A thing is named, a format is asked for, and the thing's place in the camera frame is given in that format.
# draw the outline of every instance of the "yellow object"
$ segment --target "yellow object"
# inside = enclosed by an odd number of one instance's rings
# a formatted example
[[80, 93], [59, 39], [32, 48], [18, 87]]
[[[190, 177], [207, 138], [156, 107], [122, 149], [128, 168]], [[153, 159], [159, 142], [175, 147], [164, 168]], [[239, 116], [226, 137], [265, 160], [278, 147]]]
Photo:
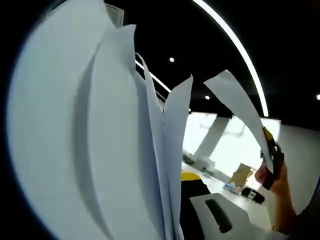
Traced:
[[267, 141], [270, 141], [274, 138], [272, 136], [271, 132], [269, 132], [265, 126], [263, 127], [263, 131], [264, 131], [264, 135], [265, 135]]
[[181, 173], [181, 181], [192, 181], [192, 180], [199, 180], [201, 179], [197, 174], [192, 172], [183, 171]]

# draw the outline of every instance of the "person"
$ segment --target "person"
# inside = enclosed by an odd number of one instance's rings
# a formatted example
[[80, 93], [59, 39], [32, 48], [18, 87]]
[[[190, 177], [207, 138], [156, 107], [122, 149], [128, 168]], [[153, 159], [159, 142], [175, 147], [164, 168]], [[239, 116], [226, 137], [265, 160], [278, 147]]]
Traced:
[[[265, 165], [256, 171], [254, 177], [260, 184], [264, 182], [267, 171]], [[273, 183], [270, 191], [275, 196], [274, 231], [289, 235], [289, 240], [320, 239], [320, 231], [317, 229], [317, 223], [320, 223], [320, 191], [314, 193], [309, 205], [297, 215], [290, 194], [288, 168], [285, 162], [281, 167], [279, 179]]]

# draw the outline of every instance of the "hand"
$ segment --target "hand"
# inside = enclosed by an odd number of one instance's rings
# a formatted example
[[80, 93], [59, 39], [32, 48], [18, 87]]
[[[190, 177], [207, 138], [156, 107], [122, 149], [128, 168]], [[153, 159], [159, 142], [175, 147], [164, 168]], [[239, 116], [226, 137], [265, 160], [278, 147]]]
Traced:
[[[267, 175], [268, 168], [265, 165], [256, 171], [254, 177], [256, 181], [260, 184], [264, 182], [264, 179]], [[276, 196], [283, 196], [289, 194], [289, 183], [288, 183], [288, 169], [285, 162], [281, 167], [279, 179], [274, 181], [273, 185], [270, 188], [270, 191], [273, 192]]]

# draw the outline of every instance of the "paper stack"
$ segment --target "paper stack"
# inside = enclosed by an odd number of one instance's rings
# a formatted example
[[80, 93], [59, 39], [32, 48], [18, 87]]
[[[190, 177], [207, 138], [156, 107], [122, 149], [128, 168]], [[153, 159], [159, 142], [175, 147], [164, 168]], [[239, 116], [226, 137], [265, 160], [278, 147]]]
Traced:
[[[140, 56], [145, 80], [136, 72], [134, 32], [116, 29], [102, 0], [69, 0], [18, 58], [7, 106], [12, 163], [58, 239], [183, 239], [182, 144], [193, 78], [171, 91], [162, 111]], [[205, 84], [267, 153], [257, 112], [234, 105], [244, 93], [237, 95], [235, 78], [225, 71]]]

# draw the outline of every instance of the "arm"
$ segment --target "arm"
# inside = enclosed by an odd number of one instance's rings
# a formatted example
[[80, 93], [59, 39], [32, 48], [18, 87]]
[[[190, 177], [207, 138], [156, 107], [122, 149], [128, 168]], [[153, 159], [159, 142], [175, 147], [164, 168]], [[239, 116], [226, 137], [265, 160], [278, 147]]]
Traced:
[[[254, 177], [259, 183], [263, 183], [267, 170], [267, 167], [262, 165], [256, 171]], [[281, 168], [279, 179], [273, 183], [270, 191], [275, 195], [275, 224], [273, 230], [287, 235], [296, 228], [297, 214], [290, 196], [287, 166], [285, 163]]]

